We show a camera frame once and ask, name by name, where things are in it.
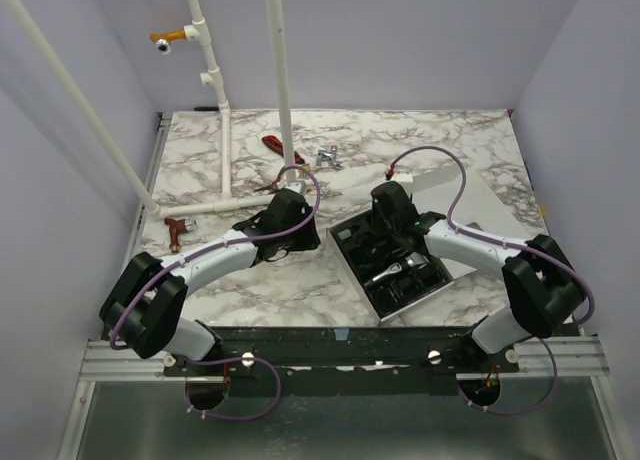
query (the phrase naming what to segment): metal part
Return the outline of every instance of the metal part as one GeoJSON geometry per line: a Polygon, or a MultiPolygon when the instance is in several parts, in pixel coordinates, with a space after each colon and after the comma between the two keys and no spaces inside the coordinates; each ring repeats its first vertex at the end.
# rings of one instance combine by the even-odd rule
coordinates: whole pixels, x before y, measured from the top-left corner
{"type": "Polygon", "coordinates": [[[387,267],[386,270],[383,270],[382,272],[380,272],[378,275],[373,277],[367,283],[369,284],[369,283],[379,282],[383,278],[388,277],[389,275],[395,275],[396,273],[400,273],[401,271],[402,271],[402,265],[400,265],[399,263],[392,263],[391,265],[389,265],[389,267],[387,267]]]}
{"type": "Polygon", "coordinates": [[[80,368],[80,382],[222,382],[221,376],[168,378],[164,376],[164,353],[147,360],[132,350],[111,350],[108,342],[89,342],[80,368]]]}
{"type": "Polygon", "coordinates": [[[638,458],[629,427],[618,407],[609,377],[591,377],[602,419],[609,433],[611,447],[618,460],[638,458]]]}
{"type": "MultiPolygon", "coordinates": [[[[156,178],[158,177],[158,171],[160,170],[160,163],[162,161],[162,152],[167,142],[167,135],[169,134],[169,127],[171,126],[171,118],[173,114],[162,113],[160,114],[160,124],[158,126],[158,134],[156,135],[156,141],[153,145],[153,151],[151,152],[151,162],[147,175],[144,180],[144,186],[147,190],[153,192],[153,188],[156,184],[156,178]]],[[[129,237],[129,243],[127,244],[127,252],[122,262],[121,271],[129,263],[131,257],[133,257],[140,248],[140,242],[142,241],[142,228],[147,220],[147,209],[144,208],[142,202],[138,202],[138,210],[131,229],[131,236],[129,237]]]]}
{"type": "Polygon", "coordinates": [[[384,270],[383,272],[380,272],[378,275],[376,275],[371,280],[366,282],[365,285],[368,285],[368,286],[373,285],[374,283],[379,282],[380,280],[382,280],[385,277],[388,277],[389,275],[396,275],[402,272],[403,270],[405,270],[405,268],[413,268],[419,265],[424,265],[425,263],[429,263],[429,260],[427,260],[427,257],[419,254],[418,252],[414,252],[411,255],[409,255],[407,258],[405,258],[404,261],[391,264],[389,267],[387,267],[386,270],[384,270]]]}
{"type": "MultiPolygon", "coordinates": [[[[242,358],[251,359],[253,357],[254,357],[254,355],[251,352],[245,352],[245,353],[242,354],[242,358]]],[[[243,360],[242,361],[242,365],[244,365],[247,368],[253,366],[254,363],[256,363],[256,362],[253,361],[253,360],[243,360]]]]}
{"type": "Polygon", "coordinates": [[[316,167],[321,167],[322,162],[329,162],[335,170],[342,168],[342,162],[338,160],[338,147],[331,145],[329,151],[318,150],[318,156],[316,157],[316,167]]]}
{"type": "MultiPolygon", "coordinates": [[[[400,369],[389,382],[403,375],[400,369]]],[[[499,407],[534,405],[548,386],[548,379],[504,382],[499,407]]],[[[230,396],[219,411],[257,411],[274,390],[272,384],[266,398],[230,396]]],[[[508,419],[476,412],[456,397],[293,397],[259,421],[230,425],[187,415],[183,393],[177,384],[103,385],[78,460],[615,459],[607,455],[607,433],[587,379],[561,380],[545,408],[508,419]]]]}
{"type": "Polygon", "coordinates": [[[195,218],[187,217],[184,219],[184,228],[186,228],[187,232],[193,232],[198,228],[198,222],[196,222],[195,218]]]}
{"type": "MultiPolygon", "coordinates": [[[[561,377],[597,377],[608,375],[609,365],[598,337],[551,337],[545,340],[558,365],[561,377]]],[[[500,378],[548,377],[551,360],[542,344],[535,339],[515,345],[520,371],[500,372],[500,378]]],[[[458,380],[483,378],[476,374],[458,374],[458,380]]]]}
{"type": "Polygon", "coordinates": [[[171,52],[171,42],[161,38],[156,42],[156,47],[163,55],[168,55],[171,52]]]}
{"type": "MultiPolygon", "coordinates": [[[[209,352],[211,360],[238,357],[252,352],[267,359],[284,375],[287,369],[305,368],[296,385],[287,385],[287,391],[296,395],[371,395],[428,393],[455,395],[456,373],[487,372],[490,362],[483,356],[468,357],[460,350],[461,337],[467,327],[403,327],[375,328],[352,327],[336,332],[333,328],[307,327],[216,327],[221,341],[209,352]],[[431,350],[440,352],[438,364],[426,364],[431,350]],[[388,385],[388,375],[395,367],[403,367],[402,380],[388,385]],[[345,377],[338,370],[350,371],[345,377]],[[386,372],[365,375],[361,372],[386,372]]],[[[503,365],[503,371],[516,372],[517,366],[504,359],[502,353],[494,361],[503,365]]],[[[220,366],[187,364],[187,370],[165,369],[166,376],[222,375],[220,366]]],[[[250,381],[252,388],[270,384],[269,372],[258,368],[247,376],[231,373],[232,381],[250,381]]]]}
{"type": "Polygon", "coordinates": [[[440,352],[437,350],[431,350],[427,355],[427,358],[431,365],[439,365],[440,362],[442,362],[442,355],[440,355],[440,352]]]}
{"type": "Polygon", "coordinates": [[[58,451],[58,460],[69,460],[76,458],[78,455],[95,386],[94,382],[78,382],[76,393],[71,403],[71,411],[67,418],[62,444],[58,451]]]}

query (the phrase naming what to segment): marble countertop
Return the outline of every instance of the marble countertop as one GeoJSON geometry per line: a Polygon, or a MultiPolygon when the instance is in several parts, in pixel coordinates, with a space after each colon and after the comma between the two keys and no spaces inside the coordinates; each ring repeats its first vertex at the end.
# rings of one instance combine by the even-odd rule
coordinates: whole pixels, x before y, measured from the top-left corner
{"type": "MultiPolygon", "coordinates": [[[[315,165],[319,148],[338,146],[343,169],[314,168],[323,195],[316,217],[318,234],[370,208],[370,191],[384,181],[388,164],[408,148],[440,145],[474,168],[515,218],[533,236],[545,232],[527,178],[511,122],[500,111],[345,111],[292,112],[296,150],[315,165]]],[[[239,110],[231,116],[232,191],[236,196],[272,181],[282,160],[261,142],[279,136],[277,111],[239,110]]],[[[220,119],[214,112],[176,112],[171,121],[153,197],[163,205],[211,202],[220,192],[220,119]]],[[[403,165],[414,174],[450,160],[437,152],[420,152],[403,165]]],[[[313,194],[308,196],[313,203],[313,194]]],[[[181,236],[183,251],[226,232],[261,208],[194,215],[195,232],[181,236]]],[[[168,231],[148,219],[141,249],[169,254],[168,231]]],[[[187,299],[183,316],[210,325],[374,326],[355,290],[342,282],[332,250],[292,253],[276,263],[227,275],[187,299]]],[[[507,302],[502,283],[474,272],[393,319],[387,325],[466,326],[494,313],[507,302]]]]}

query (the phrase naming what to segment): orange faucet handle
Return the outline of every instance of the orange faucet handle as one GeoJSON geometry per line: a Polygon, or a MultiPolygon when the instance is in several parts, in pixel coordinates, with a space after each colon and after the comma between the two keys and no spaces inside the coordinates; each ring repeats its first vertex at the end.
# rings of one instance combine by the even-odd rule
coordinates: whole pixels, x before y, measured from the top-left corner
{"type": "Polygon", "coordinates": [[[159,40],[173,42],[174,40],[186,40],[187,34],[185,33],[184,28],[181,28],[180,30],[176,30],[175,32],[152,33],[149,35],[149,39],[153,43],[158,43],[159,40]]]}

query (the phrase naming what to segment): red handle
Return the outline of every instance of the red handle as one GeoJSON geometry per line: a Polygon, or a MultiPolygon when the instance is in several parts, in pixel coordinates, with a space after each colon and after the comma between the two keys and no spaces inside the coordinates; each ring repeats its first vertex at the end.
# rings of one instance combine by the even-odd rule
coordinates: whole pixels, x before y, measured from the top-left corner
{"type": "MultiPolygon", "coordinates": [[[[267,135],[266,137],[262,137],[262,143],[264,143],[267,148],[269,148],[269,150],[276,152],[281,157],[284,157],[282,142],[278,140],[278,137],[276,137],[275,135],[267,135]]],[[[294,155],[296,163],[298,165],[303,165],[306,163],[304,161],[304,158],[302,158],[298,152],[295,152],[294,155]]]]}

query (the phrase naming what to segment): lavender wall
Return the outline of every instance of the lavender wall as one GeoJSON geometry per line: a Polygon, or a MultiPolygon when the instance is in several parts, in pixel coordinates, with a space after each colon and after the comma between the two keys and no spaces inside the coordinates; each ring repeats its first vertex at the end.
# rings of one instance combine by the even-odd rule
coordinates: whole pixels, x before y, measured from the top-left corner
{"type": "MultiPolygon", "coordinates": [[[[23,0],[139,173],[154,109],[96,0],[23,0]]],[[[0,445],[55,458],[136,198],[0,2],[0,445]]]]}
{"type": "Polygon", "coordinates": [[[590,282],[640,451],[640,0],[578,0],[514,125],[551,232],[590,282]]]}
{"type": "MultiPolygon", "coordinates": [[[[99,0],[159,109],[216,102],[186,0],[99,0]]],[[[201,0],[232,107],[275,107],[264,0],[201,0]]],[[[284,0],[296,108],[510,108],[575,0],[284,0]]]]}

